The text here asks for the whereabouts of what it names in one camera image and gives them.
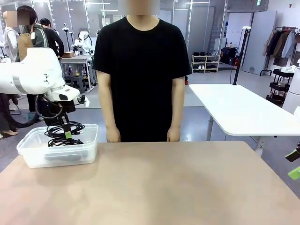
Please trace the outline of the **person's right hand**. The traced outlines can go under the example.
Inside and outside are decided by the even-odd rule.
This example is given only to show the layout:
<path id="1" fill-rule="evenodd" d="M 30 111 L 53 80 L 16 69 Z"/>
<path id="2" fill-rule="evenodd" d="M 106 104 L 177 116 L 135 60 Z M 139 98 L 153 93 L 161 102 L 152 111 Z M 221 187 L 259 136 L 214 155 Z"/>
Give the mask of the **person's right hand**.
<path id="1" fill-rule="evenodd" d="M 108 143 L 119 143 L 120 142 L 119 130 L 116 127 L 107 127 L 106 140 Z"/>

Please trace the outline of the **person's left hand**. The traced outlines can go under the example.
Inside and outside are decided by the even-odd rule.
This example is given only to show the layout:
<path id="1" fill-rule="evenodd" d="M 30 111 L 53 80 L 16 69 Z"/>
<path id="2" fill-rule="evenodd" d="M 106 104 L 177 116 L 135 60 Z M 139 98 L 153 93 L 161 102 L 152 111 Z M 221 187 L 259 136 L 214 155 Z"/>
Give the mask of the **person's left hand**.
<path id="1" fill-rule="evenodd" d="M 167 132 L 168 142 L 179 142 L 180 141 L 180 127 L 170 127 Z"/>

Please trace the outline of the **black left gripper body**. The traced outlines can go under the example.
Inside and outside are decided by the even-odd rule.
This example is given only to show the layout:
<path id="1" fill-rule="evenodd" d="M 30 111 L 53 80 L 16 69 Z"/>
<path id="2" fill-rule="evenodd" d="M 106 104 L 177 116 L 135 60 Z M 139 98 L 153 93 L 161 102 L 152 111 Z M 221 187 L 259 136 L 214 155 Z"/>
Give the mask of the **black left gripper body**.
<path id="1" fill-rule="evenodd" d="M 46 96 L 41 97 L 41 115 L 47 126 L 56 126 L 65 118 L 69 122 L 68 113 L 75 111 L 74 101 L 51 102 Z"/>

